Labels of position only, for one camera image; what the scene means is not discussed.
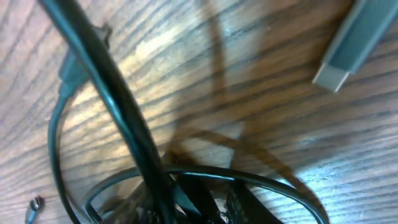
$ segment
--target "gray usb connector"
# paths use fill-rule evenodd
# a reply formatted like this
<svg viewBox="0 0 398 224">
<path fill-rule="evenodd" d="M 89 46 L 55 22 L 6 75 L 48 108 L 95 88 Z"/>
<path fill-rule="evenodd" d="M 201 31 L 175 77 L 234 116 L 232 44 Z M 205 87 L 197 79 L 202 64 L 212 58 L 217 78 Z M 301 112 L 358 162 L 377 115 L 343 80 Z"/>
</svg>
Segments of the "gray usb connector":
<svg viewBox="0 0 398 224">
<path fill-rule="evenodd" d="M 396 19 L 397 0 L 356 0 L 332 40 L 313 83 L 338 91 Z"/>
</svg>

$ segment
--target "metal screw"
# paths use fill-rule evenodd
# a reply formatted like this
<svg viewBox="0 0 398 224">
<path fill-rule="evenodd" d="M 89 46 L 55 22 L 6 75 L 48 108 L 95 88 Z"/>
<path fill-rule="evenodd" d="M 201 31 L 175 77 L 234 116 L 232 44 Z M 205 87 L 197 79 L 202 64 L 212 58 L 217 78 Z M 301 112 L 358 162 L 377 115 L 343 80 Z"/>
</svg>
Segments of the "metal screw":
<svg viewBox="0 0 398 224">
<path fill-rule="evenodd" d="M 37 215 L 44 206 L 44 199 L 37 196 L 29 202 L 29 206 L 26 211 L 25 224 L 33 224 L 36 221 Z"/>
</svg>

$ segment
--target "cable connector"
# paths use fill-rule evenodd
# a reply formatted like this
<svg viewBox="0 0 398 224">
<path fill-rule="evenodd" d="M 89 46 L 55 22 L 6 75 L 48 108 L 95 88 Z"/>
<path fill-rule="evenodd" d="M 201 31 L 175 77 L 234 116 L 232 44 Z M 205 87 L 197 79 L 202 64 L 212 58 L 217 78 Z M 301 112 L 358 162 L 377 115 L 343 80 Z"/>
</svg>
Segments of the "cable connector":
<svg viewBox="0 0 398 224">
<path fill-rule="evenodd" d="M 109 49 L 110 27 L 104 25 L 102 28 L 93 27 L 93 29 Z M 68 49 L 58 75 L 62 80 L 58 93 L 60 97 L 64 98 L 72 97 L 90 78 L 71 49 Z"/>
<path fill-rule="evenodd" d="M 398 15 L 398 1 L 357 0 L 323 56 L 313 83 L 338 91 L 361 68 Z"/>
</svg>

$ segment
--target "cable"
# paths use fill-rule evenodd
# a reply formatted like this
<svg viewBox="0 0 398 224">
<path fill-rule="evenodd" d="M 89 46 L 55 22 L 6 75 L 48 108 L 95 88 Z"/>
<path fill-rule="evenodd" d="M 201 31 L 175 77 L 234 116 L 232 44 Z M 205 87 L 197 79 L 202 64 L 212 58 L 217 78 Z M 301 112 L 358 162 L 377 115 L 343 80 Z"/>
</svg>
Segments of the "cable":
<svg viewBox="0 0 398 224">
<path fill-rule="evenodd" d="M 171 165 L 164 166 L 164 170 L 169 174 L 177 174 L 177 175 L 193 175 L 197 177 L 205 177 L 211 179 L 223 179 L 223 180 L 239 180 L 244 182 L 245 184 L 253 185 L 256 187 L 260 187 L 263 189 L 267 189 L 273 191 L 278 194 L 282 194 L 292 200 L 295 200 L 297 203 L 303 205 L 315 218 L 318 224 L 327 224 L 328 218 L 323 212 L 314 205 L 309 199 L 306 198 L 304 194 L 301 194 L 297 189 L 290 187 L 286 184 L 280 183 L 276 180 L 262 177 L 255 174 L 250 174 L 247 172 L 241 172 L 236 170 L 230 170 L 219 167 L 212 166 L 180 166 L 180 165 Z M 117 184 L 126 179 L 130 179 L 133 177 L 139 176 L 139 172 L 136 167 L 122 170 L 107 179 L 104 179 L 100 183 L 96 184 L 85 197 L 84 210 L 90 218 L 98 217 L 99 215 L 91 206 L 91 201 L 100 194 L 103 190 L 108 187 Z"/>
<path fill-rule="evenodd" d="M 62 205 L 65 207 L 65 210 L 67 211 L 71 221 L 74 224 L 80 224 L 80 221 L 76 217 L 75 212 L 70 206 L 70 203 L 67 198 L 67 194 L 65 191 L 65 184 L 63 183 L 62 179 L 60 156 L 57 147 L 58 124 L 60 123 L 62 111 L 67 105 L 67 102 L 68 98 L 60 96 L 51 116 L 51 120 L 49 123 L 49 132 L 48 132 L 49 157 L 50 157 L 52 174 L 54 177 L 55 185 L 57 186 L 58 194 L 60 196 Z"/>
<path fill-rule="evenodd" d="M 40 0 L 39 3 L 91 77 L 154 198 L 161 220 L 174 224 L 177 214 L 172 190 L 157 147 L 106 46 L 76 1 Z"/>
</svg>

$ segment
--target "wooden surface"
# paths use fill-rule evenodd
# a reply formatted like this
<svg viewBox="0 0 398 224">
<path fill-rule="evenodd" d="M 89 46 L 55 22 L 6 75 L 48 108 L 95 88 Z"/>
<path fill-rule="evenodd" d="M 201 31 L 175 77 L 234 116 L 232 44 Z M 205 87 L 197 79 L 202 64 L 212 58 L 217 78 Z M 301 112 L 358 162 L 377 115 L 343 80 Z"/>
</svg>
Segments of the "wooden surface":
<svg viewBox="0 0 398 224">
<path fill-rule="evenodd" d="M 311 80 L 351 1 L 80 2 L 114 29 L 111 53 L 160 153 L 290 182 L 332 223 L 398 223 L 398 25 L 333 94 Z M 67 46 L 35 1 L 0 3 L 0 223 L 22 223 L 36 194 L 47 202 L 38 223 L 70 223 L 46 140 Z M 134 164 L 90 83 L 68 112 L 62 168 L 79 201 Z M 285 223 L 313 222 L 256 193 Z"/>
</svg>

